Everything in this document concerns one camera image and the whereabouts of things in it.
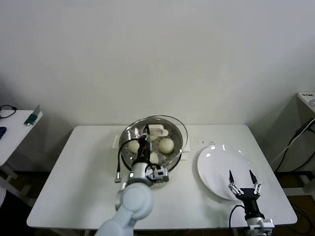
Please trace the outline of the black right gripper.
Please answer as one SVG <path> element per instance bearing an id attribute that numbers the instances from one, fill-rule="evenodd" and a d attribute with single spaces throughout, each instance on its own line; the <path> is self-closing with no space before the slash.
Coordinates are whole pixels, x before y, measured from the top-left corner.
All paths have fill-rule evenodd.
<path id="1" fill-rule="evenodd" d="M 229 185 L 230 191 L 237 196 L 237 199 L 242 201 L 245 208 L 245 216 L 260 216 L 257 199 L 260 196 L 261 184 L 258 182 L 254 173 L 249 170 L 251 180 L 253 183 L 252 188 L 239 188 L 234 181 L 233 174 L 229 171 Z"/>

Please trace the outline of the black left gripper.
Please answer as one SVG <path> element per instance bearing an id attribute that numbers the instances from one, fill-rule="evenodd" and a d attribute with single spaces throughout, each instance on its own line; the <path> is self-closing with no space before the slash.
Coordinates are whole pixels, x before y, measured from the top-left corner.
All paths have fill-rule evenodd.
<path id="1" fill-rule="evenodd" d="M 137 151 L 136 162 L 150 162 L 151 141 L 148 138 L 149 135 L 149 125 L 145 124 L 143 129 L 143 136 L 138 139 L 139 149 Z"/>

